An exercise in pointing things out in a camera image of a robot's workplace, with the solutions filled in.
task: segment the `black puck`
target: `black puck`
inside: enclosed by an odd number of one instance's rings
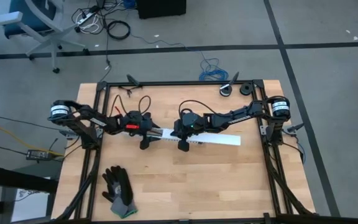
[[[231,91],[233,91],[233,88],[230,86],[230,85],[227,85],[227,84],[223,84],[221,85],[221,89],[219,90],[219,93],[222,95],[222,96],[230,96],[231,94]]]
[[[252,85],[250,83],[243,83],[240,87],[240,93],[244,96],[248,96],[252,93]]]

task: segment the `office chair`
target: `office chair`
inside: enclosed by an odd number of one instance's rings
[[[8,39],[13,35],[27,34],[40,42],[25,53],[30,60],[34,59],[32,53],[35,51],[50,47],[54,73],[60,71],[56,66],[56,55],[57,48],[62,49],[61,44],[81,47],[86,55],[90,54],[85,45],[62,39],[77,26],[73,24],[65,29],[60,26],[63,20],[63,4],[64,0],[12,0],[10,13],[0,15],[0,26],[4,26]]]

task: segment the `yellow cable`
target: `yellow cable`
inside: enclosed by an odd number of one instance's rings
[[[30,144],[27,144],[26,142],[24,142],[23,140],[19,139],[16,135],[14,135],[12,132],[0,127],[0,130],[5,132],[6,134],[12,136],[17,142],[25,145],[26,147],[30,148],[30,149],[35,149],[35,150],[39,150],[39,151],[43,151],[43,152],[49,152],[53,155],[56,155],[56,156],[65,156],[63,154],[60,154],[60,153],[57,153],[57,152],[53,152],[53,151],[49,151],[48,149],[42,149],[42,148],[39,148],[39,147],[35,147],[35,146],[32,146]]]

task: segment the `desk leg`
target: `desk leg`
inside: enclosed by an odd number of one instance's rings
[[[19,189],[39,190],[48,193],[55,193],[57,190],[58,182],[56,180],[48,180],[43,177],[21,174],[0,168],[0,185]]]

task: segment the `work glove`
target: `work glove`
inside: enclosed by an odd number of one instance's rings
[[[112,203],[111,211],[121,218],[136,213],[134,194],[127,171],[119,166],[111,167],[106,169],[102,177],[107,183],[108,190],[103,192],[102,196]]]

